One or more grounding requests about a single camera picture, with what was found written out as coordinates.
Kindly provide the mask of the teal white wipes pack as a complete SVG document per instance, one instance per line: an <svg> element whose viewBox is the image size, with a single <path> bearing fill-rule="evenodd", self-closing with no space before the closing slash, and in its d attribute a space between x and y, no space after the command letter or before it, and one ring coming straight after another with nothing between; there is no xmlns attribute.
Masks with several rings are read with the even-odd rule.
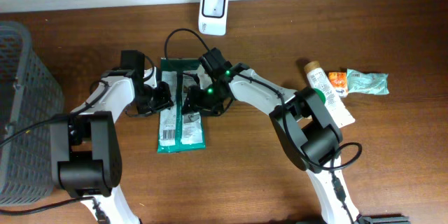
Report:
<svg viewBox="0 0 448 224"><path fill-rule="evenodd" d="M161 59L162 81L169 85L174 105L160 112L158 153L178 153L206 148L202 117L182 113L189 87L198 85L196 59Z"/></svg>

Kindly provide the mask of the green lid jar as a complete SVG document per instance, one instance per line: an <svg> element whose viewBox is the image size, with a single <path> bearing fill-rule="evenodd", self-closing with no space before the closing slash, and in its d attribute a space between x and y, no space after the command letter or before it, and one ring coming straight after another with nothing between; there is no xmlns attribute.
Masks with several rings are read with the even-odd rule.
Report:
<svg viewBox="0 0 448 224"><path fill-rule="evenodd" d="M314 91L317 93L317 95L319 96L320 100L325 104L326 103L326 96L324 95L324 93L321 90L317 89L317 88L314 88Z"/></svg>

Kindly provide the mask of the white tube brown cap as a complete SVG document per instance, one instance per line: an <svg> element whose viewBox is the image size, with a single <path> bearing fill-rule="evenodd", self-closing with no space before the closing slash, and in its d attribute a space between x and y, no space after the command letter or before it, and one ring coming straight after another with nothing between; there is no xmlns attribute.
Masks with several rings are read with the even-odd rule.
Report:
<svg viewBox="0 0 448 224"><path fill-rule="evenodd" d="M336 89L330 83L325 71L317 61L305 65L304 72L311 87L325 97L325 107L339 128L354 123L356 120L347 110Z"/></svg>

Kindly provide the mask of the small orange carton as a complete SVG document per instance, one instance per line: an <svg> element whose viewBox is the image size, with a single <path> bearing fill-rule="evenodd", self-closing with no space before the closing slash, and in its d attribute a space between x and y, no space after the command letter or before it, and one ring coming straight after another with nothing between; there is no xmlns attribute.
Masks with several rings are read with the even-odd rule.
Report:
<svg viewBox="0 0 448 224"><path fill-rule="evenodd" d="M344 72L329 72L328 78L331 85L341 98L348 96L349 89L347 83L347 74Z"/></svg>

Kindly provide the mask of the mint green wipes packet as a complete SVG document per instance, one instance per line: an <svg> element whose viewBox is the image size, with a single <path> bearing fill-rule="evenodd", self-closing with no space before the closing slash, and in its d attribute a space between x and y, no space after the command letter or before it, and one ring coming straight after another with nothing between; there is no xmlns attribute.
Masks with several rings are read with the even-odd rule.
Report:
<svg viewBox="0 0 448 224"><path fill-rule="evenodd" d="M361 73L354 69L347 69L346 74L349 93L389 94L387 73Z"/></svg>

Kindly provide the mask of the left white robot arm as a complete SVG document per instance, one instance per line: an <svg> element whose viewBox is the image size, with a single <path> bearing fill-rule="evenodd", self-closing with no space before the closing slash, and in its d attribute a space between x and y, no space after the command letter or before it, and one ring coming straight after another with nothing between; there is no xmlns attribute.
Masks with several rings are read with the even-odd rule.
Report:
<svg viewBox="0 0 448 224"><path fill-rule="evenodd" d="M86 101L50 124L52 181L98 223L141 222L120 187L123 162L115 123L132 104L138 118L174 105L160 70L144 68L148 59L138 50L122 51L120 65L101 75Z"/></svg>

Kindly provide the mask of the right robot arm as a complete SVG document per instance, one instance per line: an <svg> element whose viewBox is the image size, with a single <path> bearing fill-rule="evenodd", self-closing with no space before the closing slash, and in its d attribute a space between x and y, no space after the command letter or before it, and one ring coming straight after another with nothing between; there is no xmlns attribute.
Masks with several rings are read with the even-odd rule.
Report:
<svg viewBox="0 0 448 224"><path fill-rule="evenodd" d="M349 196L342 170L361 156L361 145L348 162L341 161L346 148L342 132L315 89L301 91L278 86L260 77L249 66L231 64L212 48L199 62L211 78L206 87L189 88L182 112L221 116L226 99L252 105L268 115L284 153L307 173L321 208L313 223L409 223L407 216L364 216Z"/></svg>

